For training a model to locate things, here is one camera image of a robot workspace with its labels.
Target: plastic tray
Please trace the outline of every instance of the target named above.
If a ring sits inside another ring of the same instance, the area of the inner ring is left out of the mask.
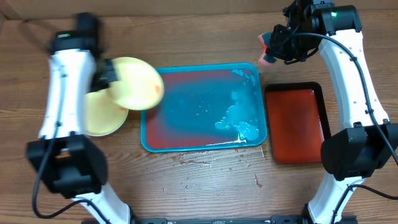
[[[268,85],[265,99],[274,160],[320,162],[321,144],[331,136],[321,86],[316,82]]]
[[[257,69],[249,63],[157,68],[165,93],[141,113],[150,152],[257,146],[267,136]]]

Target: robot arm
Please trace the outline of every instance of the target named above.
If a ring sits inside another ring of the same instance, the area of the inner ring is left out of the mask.
[[[107,88],[109,82],[116,79],[111,62],[100,60],[98,25],[92,15],[79,14],[77,30],[55,35],[41,139],[28,143],[27,155],[39,170],[46,150],[52,150],[41,177],[52,193],[61,193],[73,201],[90,200],[109,223],[130,224],[129,206],[118,198],[108,183],[105,156],[86,136],[85,95]],[[105,64],[104,69],[99,69],[101,64]],[[47,149],[52,141],[53,148]],[[57,158],[61,153],[68,156]],[[99,223],[105,223],[93,206],[81,205]]]
[[[335,7],[331,1],[301,0],[284,8],[284,14],[289,16],[286,27],[277,25],[272,34],[261,36],[260,41],[268,47],[262,55],[264,58],[260,58],[261,64],[270,65],[275,58],[285,60],[287,65],[304,62],[312,55],[308,54],[309,50],[320,50],[335,89],[341,131],[322,144],[322,162],[327,172],[318,192],[305,206],[303,216],[309,223],[340,222],[341,213],[355,190],[352,188],[345,195],[346,189],[352,184],[361,184],[375,169],[382,168],[391,153],[369,116],[359,71],[350,56],[329,40],[294,37],[294,34],[327,35],[349,49],[363,70],[373,115],[394,149],[397,147],[397,126],[389,123],[374,91],[364,58],[362,26],[353,6]]]

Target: water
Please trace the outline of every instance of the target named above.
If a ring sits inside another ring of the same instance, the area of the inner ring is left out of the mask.
[[[262,94],[251,70],[173,73],[162,78],[164,99],[150,115],[158,121],[151,126],[147,119],[147,143],[152,148],[245,146],[264,139]]]

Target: cardboard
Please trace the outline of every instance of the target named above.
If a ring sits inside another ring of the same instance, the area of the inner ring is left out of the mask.
[[[78,12],[99,16],[166,16],[280,12],[292,0],[0,0],[8,19],[62,19]],[[334,0],[358,9],[398,9],[396,0]]]

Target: yellow plate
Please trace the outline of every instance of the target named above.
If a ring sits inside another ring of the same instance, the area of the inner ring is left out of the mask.
[[[159,73],[148,63],[131,57],[112,59],[118,81],[106,89],[118,105],[130,110],[147,110],[163,98],[164,84]]]
[[[85,125],[90,136],[105,136],[118,130],[129,110],[114,103],[105,90],[86,94]]]

